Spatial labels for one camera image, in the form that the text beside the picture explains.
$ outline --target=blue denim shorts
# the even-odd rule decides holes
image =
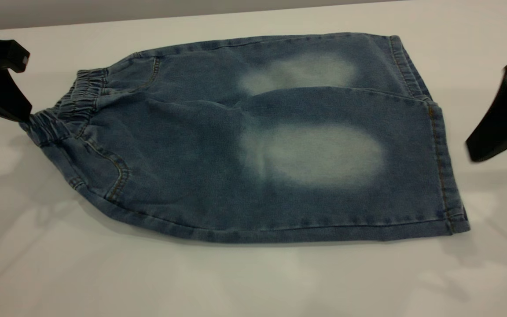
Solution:
[[[441,108],[397,36],[182,44],[81,70],[22,128],[107,216],[218,243],[470,229]]]

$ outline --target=white surface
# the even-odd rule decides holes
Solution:
[[[507,63],[507,1],[384,4],[2,30],[32,53],[14,76],[51,107],[75,72],[146,48],[327,32],[398,34],[440,103],[472,231],[395,243],[227,246],[110,220],[0,119],[0,317],[507,316],[507,152],[463,143]]]
[[[393,0],[0,0],[0,29]]]

